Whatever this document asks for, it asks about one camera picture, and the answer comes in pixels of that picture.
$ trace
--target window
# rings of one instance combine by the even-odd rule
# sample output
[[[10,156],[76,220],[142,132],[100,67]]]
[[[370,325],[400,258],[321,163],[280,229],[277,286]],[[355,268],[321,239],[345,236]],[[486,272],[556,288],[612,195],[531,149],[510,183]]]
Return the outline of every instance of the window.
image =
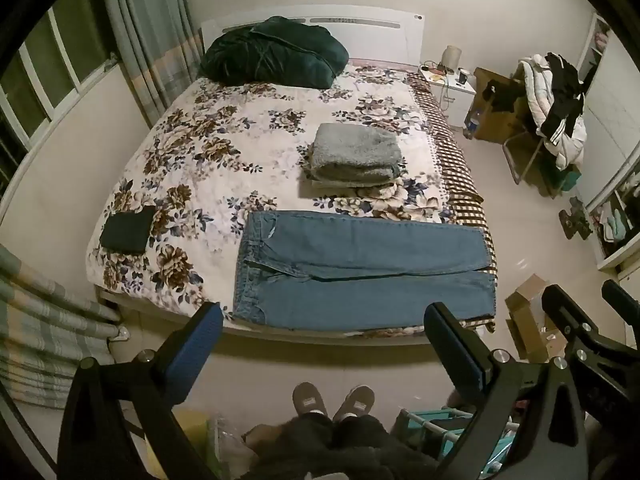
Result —
[[[104,0],[57,0],[33,27],[0,77],[0,194],[115,50]]]

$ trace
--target white nightstand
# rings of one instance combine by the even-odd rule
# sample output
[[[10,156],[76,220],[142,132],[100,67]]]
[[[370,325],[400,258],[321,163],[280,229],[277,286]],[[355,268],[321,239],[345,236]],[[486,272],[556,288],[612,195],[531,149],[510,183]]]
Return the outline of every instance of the white nightstand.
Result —
[[[431,92],[436,97],[436,101],[442,103],[442,113],[449,125],[464,126],[466,113],[471,108],[476,95],[476,91],[469,84],[469,81],[461,85],[458,83],[458,72],[448,74],[449,88],[447,89],[444,76],[436,75],[428,70],[420,70],[420,72],[431,85]]]

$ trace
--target striped curtain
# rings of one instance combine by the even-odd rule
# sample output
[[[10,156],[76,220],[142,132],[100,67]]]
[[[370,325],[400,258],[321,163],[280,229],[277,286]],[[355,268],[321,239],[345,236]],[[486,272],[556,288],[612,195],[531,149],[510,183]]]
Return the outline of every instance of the striped curtain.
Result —
[[[112,364],[119,314],[48,280],[0,245],[0,381],[16,400],[64,408],[80,360]]]
[[[202,42],[186,0],[104,0],[120,56],[151,125],[196,80]]]

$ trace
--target curtain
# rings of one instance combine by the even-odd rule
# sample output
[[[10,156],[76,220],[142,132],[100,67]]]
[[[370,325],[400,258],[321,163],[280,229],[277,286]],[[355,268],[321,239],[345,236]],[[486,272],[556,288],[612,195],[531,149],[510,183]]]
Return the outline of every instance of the curtain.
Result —
[[[114,362],[119,314],[67,292],[0,245],[0,381],[16,400],[64,408],[78,363]]]
[[[105,0],[120,56],[150,124],[193,81],[202,42],[186,0]]]

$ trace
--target beige floor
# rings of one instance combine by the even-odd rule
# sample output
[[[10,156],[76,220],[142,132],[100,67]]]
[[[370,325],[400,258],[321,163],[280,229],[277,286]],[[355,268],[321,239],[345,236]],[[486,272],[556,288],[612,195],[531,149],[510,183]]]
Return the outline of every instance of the beige floor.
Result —
[[[588,242],[566,240],[558,212],[567,198],[541,196],[531,184],[516,186],[500,145],[466,140],[460,135],[468,164],[492,231],[498,261],[497,330],[484,340],[489,348],[514,352],[505,324],[504,298],[533,272],[561,285],[600,326],[604,335],[622,340],[623,323],[600,297],[608,276],[596,270]],[[174,328],[158,319],[130,314],[129,342],[113,344],[119,360],[141,349],[157,348]],[[328,409],[335,410],[349,389],[369,384],[376,392],[373,415],[390,426],[401,406],[436,408],[446,402],[451,382],[429,346],[340,348],[258,341],[224,336],[216,346],[186,404],[220,412],[239,431],[260,422],[276,424],[294,415],[293,387],[311,381]]]

